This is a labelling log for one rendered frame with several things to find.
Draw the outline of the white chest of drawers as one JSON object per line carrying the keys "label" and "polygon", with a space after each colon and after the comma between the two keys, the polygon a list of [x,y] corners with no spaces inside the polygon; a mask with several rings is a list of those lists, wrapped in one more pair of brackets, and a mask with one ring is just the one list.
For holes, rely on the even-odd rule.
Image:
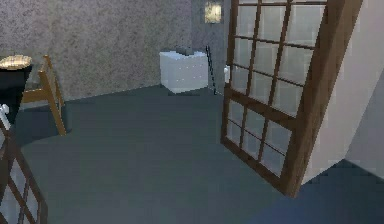
{"label": "white chest of drawers", "polygon": [[185,56],[176,51],[160,52],[161,84],[172,93],[182,93],[208,86],[208,58],[196,51]]}

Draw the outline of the thin black floor stand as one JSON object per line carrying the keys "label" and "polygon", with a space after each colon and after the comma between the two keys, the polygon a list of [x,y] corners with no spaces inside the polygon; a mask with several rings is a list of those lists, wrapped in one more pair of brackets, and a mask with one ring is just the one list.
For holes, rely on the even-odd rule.
{"label": "thin black floor stand", "polygon": [[210,75],[211,81],[212,81],[213,94],[217,95],[215,77],[214,77],[214,73],[213,73],[213,63],[212,63],[210,46],[206,45],[205,49],[206,49],[206,55],[207,55],[207,60],[208,60],[208,71],[209,71],[209,75]]}

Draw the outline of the grey object on chest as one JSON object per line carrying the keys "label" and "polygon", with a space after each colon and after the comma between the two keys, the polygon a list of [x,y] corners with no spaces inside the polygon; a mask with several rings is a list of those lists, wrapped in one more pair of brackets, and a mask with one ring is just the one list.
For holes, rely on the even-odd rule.
{"label": "grey object on chest", "polygon": [[193,49],[191,47],[186,47],[186,46],[177,46],[176,52],[184,56],[190,56],[194,54]]}

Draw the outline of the brown glass-paned room door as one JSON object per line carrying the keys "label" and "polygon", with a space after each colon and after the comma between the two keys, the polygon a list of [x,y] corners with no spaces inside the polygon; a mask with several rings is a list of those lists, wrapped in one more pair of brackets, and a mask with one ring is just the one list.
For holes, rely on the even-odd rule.
{"label": "brown glass-paned room door", "polygon": [[221,143],[297,195],[363,0],[231,0]]}

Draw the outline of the brown wooden table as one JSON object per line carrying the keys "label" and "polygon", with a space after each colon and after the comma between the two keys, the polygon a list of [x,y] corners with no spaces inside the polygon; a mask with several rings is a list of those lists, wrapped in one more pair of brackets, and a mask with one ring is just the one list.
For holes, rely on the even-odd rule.
{"label": "brown wooden table", "polygon": [[22,102],[47,101],[58,133],[64,136],[66,134],[66,128],[62,119],[64,100],[51,59],[48,55],[44,55],[43,58],[43,64],[38,69],[39,83],[30,85],[30,87],[23,92]]}

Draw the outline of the framed yellow wall picture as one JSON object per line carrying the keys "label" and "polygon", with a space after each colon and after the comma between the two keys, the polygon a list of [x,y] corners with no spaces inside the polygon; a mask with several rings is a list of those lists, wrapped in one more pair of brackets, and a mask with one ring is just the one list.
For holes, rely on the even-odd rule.
{"label": "framed yellow wall picture", "polygon": [[208,1],[204,6],[204,21],[208,24],[221,22],[222,6],[219,2]]}

